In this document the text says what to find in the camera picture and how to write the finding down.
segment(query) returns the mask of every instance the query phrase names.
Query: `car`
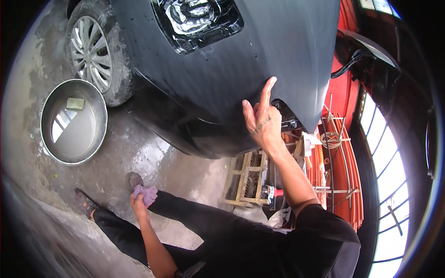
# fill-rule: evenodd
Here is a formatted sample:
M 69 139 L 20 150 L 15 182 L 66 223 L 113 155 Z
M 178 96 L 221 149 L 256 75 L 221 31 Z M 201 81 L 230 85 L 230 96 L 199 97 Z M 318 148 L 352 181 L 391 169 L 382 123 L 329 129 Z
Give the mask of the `car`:
M 258 102 L 271 76 L 282 131 L 308 133 L 321 116 L 334 51 L 343 68 L 332 77 L 350 69 L 368 86 L 393 84 L 396 62 L 338 31 L 339 8 L 340 0 L 70 0 L 67 59 L 110 107 L 137 92 L 140 122 L 178 150 L 236 157 L 258 148 L 241 102 Z

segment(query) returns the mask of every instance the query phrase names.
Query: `shoe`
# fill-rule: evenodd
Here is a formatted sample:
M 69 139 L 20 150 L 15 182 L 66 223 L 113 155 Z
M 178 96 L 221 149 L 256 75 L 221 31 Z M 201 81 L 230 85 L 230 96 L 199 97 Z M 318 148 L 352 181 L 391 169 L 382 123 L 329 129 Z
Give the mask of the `shoe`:
M 86 194 L 79 188 L 74 189 L 74 204 L 77 209 L 91 219 L 91 213 L 99 208 Z
M 128 177 L 128 184 L 130 185 L 131 188 L 131 193 L 134 192 L 134 188 L 137 185 L 144 186 L 144 181 L 142 180 L 141 176 L 138 173 L 135 172 L 128 173 L 127 177 Z

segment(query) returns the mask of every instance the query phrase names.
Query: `wooden frame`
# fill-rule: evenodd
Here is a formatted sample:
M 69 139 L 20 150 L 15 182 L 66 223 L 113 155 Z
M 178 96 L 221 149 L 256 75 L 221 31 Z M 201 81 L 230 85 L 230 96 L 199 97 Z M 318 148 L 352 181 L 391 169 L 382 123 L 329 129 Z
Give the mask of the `wooden frame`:
M 244 154 L 243 159 L 243 166 L 241 170 L 234 170 L 235 164 L 237 162 L 237 158 L 232 158 L 230 166 L 229 166 L 229 172 L 227 173 L 227 179 L 226 183 L 224 185 L 224 190 L 222 191 L 221 196 L 221 202 L 230 204 L 230 205 L 236 205 L 236 206 L 247 206 L 248 203 L 254 203 L 256 205 L 262 205 L 267 204 L 267 199 L 261 199 L 261 187 L 263 183 L 263 171 L 264 166 L 266 164 L 266 153 L 260 150 L 261 155 L 261 163 L 260 166 L 250 166 L 250 162 L 252 159 L 252 152 L 248 152 Z M 249 172 L 258 172 L 258 183 L 256 184 L 256 195 L 255 198 L 247 198 L 244 197 L 246 194 L 246 187 L 247 187 L 247 178 L 249 177 Z M 229 191 L 229 188 L 232 184 L 232 180 L 234 175 L 240 175 L 237 193 L 235 200 L 228 200 L 226 199 L 227 192 Z

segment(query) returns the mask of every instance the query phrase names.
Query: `tattoo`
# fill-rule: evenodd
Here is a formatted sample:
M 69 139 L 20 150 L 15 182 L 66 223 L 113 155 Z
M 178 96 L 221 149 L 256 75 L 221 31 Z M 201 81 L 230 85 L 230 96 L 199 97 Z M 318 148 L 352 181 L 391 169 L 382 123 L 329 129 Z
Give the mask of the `tattoo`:
M 272 120 L 271 116 L 269 116 L 266 120 L 262 121 L 256 128 L 255 130 L 252 132 L 253 135 L 257 135 L 258 132 L 260 132 L 260 130 L 263 128 L 263 126 L 265 124 L 267 124 L 268 122 L 270 122 Z

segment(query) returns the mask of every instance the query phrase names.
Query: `sponge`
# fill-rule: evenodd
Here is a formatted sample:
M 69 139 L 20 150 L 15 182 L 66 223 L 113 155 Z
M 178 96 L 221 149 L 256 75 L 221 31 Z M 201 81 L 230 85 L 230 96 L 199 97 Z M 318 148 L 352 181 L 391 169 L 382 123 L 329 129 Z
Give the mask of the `sponge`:
M 80 98 L 74 98 L 69 97 L 66 101 L 66 108 L 67 109 L 77 109 L 77 110 L 83 110 L 83 103 L 85 100 Z

